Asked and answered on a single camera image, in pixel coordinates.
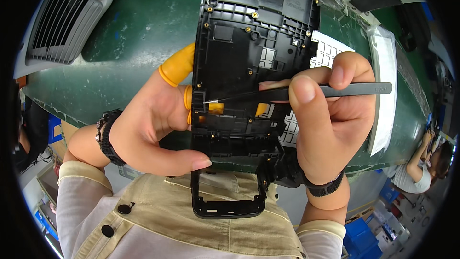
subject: plastic bag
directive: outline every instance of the plastic bag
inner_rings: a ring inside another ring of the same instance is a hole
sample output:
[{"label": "plastic bag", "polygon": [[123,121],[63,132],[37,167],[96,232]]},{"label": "plastic bag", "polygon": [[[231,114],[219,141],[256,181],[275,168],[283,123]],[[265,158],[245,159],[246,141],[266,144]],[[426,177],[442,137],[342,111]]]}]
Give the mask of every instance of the plastic bag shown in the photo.
[{"label": "plastic bag", "polygon": [[374,125],[371,130],[368,152],[372,155],[388,148],[393,130],[397,98],[397,61],[395,36],[381,26],[372,25],[366,30],[376,82],[390,82],[390,94],[376,95]]}]

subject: left hand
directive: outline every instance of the left hand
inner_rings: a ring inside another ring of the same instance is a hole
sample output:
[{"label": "left hand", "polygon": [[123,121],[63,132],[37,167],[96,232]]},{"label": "left hand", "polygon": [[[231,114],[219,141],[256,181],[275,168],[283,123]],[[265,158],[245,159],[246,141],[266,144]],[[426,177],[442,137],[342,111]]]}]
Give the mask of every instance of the left hand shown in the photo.
[{"label": "left hand", "polygon": [[[194,49],[191,44],[166,62],[188,65],[191,70]],[[211,165],[202,152],[159,147],[158,142],[172,130],[190,129],[184,91],[184,85],[168,84],[158,69],[153,72],[110,130],[110,143],[124,162],[136,170],[164,176],[182,175]]]}]

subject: tweezer tip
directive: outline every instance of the tweezer tip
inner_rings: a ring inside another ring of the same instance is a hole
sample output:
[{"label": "tweezer tip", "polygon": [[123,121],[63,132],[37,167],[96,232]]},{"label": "tweezer tip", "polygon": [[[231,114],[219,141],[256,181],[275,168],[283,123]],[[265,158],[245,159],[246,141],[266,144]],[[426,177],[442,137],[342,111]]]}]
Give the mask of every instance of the tweezer tip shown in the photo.
[{"label": "tweezer tip", "polygon": [[219,100],[209,100],[209,101],[204,101],[203,104],[209,104],[209,103],[219,103]]}]

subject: beige vest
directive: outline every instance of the beige vest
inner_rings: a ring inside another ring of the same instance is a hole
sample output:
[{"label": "beige vest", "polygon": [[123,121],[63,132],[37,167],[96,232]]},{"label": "beige vest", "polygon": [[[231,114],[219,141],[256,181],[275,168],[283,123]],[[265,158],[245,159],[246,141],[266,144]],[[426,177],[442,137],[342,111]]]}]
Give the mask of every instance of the beige vest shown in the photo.
[{"label": "beige vest", "polygon": [[[250,200],[257,194],[255,175],[220,172],[200,176],[204,200]],[[75,258],[106,258],[131,227],[137,225],[164,237],[215,250],[252,256],[302,258],[304,250],[291,221],[275,199],[271,185],[261,215],[243,219],[209,220],[194,215],[191,207],[190,175],[164,178],[144,174],[136,178],[118,201],[129,205],[123,215],[117,207],[90,233]],[[115,231],[111,238],[101,232],[103,225]]]}]

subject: hand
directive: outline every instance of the hand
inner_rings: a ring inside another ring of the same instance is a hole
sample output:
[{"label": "hand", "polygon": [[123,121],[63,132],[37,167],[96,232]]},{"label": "hand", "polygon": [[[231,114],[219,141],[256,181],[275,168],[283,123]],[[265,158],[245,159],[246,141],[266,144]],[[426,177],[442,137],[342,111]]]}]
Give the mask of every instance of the hand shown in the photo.
[{"label": "hand", "polygon": [[[163,66],[173,64],[178,70],[191,71],[194,49],[195,44],[190,44]],[[172,130],[190,129],[184,91],[183,85],[168,84],[158,69],[152,74],[110,130],[110,143],[124,162],[136,170],[165,176],[182,175],[211,165],[202,152],[159,147],[158,142]]]},{"label": "hand", "polygon": [[430,131],[425,132],[422,138],[422,145],[427,146],[430,143],[432,133]]},{"label": "hand", "polygon": [[289,102],[299,124],[297,159],[313,184],[334,180],[365,141],[374,122],[375,95],[325,98],[318,83],[344,89],[375,82],[366,58],[342,52],[329,67],[307,69],[292,80],[263,82],[259,90],[289,85]]}]

